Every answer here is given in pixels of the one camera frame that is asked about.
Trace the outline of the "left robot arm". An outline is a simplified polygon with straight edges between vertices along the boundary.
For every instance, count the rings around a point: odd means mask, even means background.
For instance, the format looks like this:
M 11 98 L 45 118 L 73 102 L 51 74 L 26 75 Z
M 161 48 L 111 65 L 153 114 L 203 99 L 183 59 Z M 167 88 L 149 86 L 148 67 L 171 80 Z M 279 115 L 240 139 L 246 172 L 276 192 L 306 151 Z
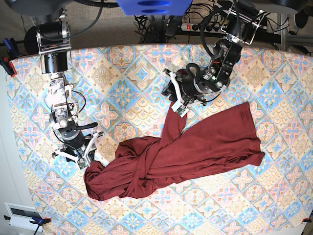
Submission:
M 162 95 L 173 102 L 172 110 L 184 116 L 192 104 L 208 103 L 205 94 L 224 92 L 229 86 L 233 67 L 240 60 L 243 45 L 253 42 L 265 14 L 296 14 L 306 4 L 306 0 L 235 0 L 229 8 L 215 8 L 200 24 L 201 43 L 210 56 L 208 66 L 200 68 L 189 63 L 176 72 L 164 70 L 171 80 Z M 204 31 L 218 13 L 227 14 L 220 26 L 224 36 L 210 50 Z

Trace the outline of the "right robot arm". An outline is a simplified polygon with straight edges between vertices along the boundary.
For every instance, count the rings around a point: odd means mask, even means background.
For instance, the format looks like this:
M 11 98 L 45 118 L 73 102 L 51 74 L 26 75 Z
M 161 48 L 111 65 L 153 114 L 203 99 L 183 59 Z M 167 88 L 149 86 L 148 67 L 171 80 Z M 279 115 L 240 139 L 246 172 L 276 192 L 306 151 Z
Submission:
M 83 130 L 92 129 L 97 123 L 78 125 L 82 111 L 74 85 L 66 80 L 71 68 L 70 27 L 66 21 L 67 0 L 7 0 L 6 4 L 20 15 L 30 16 L 36 28 L 36 41 L 42 74 L 48 76 L 47 101 L 51 108 L 50 126 L 62 143 L 52 156 L 61 156 L 75 162 L 80 169 L 94 161 L 95 142 L 103 132 L 94 131 L 84 135 Z

